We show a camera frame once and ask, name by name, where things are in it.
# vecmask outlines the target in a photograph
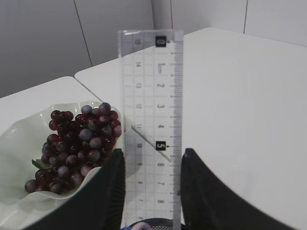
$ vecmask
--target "ruler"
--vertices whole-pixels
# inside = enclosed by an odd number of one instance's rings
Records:
[[[181,229],[183,32],[121,31],[126,226],[150,218]]]

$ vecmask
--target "red grape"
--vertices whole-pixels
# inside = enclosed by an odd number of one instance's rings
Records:
[[[118,119],[118,114],[117,114],[116,111],[114,111],[114,110],[110,111],[110,119],[111,120],[117,120]]]
[[[49,122],[49,128],[51,129],[51,130],[57,130],[57,128],[58,128],[58,125],[57,125],[57,123],[55,122],[55,121],[50,121]]]

